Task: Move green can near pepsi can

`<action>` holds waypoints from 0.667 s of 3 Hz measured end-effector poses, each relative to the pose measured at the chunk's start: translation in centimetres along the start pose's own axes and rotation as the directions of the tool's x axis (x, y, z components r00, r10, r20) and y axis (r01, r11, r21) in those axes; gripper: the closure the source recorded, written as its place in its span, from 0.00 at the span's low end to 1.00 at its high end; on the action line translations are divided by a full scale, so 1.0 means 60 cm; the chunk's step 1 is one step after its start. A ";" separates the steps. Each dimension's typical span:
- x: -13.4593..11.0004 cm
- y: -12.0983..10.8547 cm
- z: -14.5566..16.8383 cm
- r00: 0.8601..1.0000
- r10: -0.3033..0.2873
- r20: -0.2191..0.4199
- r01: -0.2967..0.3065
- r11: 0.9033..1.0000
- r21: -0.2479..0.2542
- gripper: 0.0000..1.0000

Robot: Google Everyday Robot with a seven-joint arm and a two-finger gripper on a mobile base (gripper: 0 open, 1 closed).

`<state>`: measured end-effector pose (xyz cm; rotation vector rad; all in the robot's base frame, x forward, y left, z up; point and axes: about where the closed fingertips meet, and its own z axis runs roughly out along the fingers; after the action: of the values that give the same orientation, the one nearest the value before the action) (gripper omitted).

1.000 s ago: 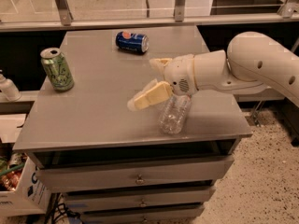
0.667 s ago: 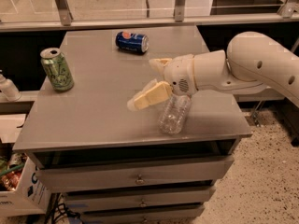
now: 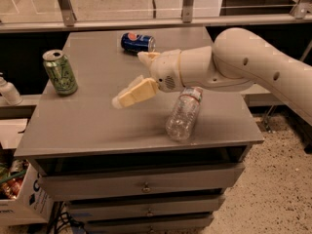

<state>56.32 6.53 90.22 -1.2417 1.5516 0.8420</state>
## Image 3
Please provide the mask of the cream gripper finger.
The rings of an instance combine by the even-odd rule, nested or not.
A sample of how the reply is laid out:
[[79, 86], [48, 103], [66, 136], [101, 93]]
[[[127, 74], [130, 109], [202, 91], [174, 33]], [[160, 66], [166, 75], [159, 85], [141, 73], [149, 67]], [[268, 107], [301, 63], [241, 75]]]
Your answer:
[[158, 91], [159, 86], [154, 79], [140, 75], [112, 100], [112, 105], [117, 109], [129, 107], [155, 97]]
[[158, 52], [139, 52], [137, 54], [139, 61], [150, 70], [155, 67], [154, 60], [159, 56]]

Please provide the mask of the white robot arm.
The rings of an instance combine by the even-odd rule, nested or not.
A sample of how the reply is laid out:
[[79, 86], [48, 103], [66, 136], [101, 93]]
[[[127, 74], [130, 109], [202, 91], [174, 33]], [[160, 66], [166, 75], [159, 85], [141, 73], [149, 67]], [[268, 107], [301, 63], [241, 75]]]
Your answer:
[[312, 124], [312, 66], [277, 50], [243, 28], [228, 28], [207, 47], [140, 52], [150, 76], [137, 77], [112, 100], [124, 108], [188, 87], [211, 91], [243, 91], [258, 84]]

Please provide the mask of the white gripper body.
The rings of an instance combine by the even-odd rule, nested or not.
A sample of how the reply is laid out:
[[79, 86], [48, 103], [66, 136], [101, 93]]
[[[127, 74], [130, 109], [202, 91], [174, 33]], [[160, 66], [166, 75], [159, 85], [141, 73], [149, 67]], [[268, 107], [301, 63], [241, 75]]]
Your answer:
[[182, 89], [179, 74], [180, 54], [181, 50], [167, 51], [151, 62], [149, 67], [151, 77], [158, 83], [162, 92], [178, 92]]

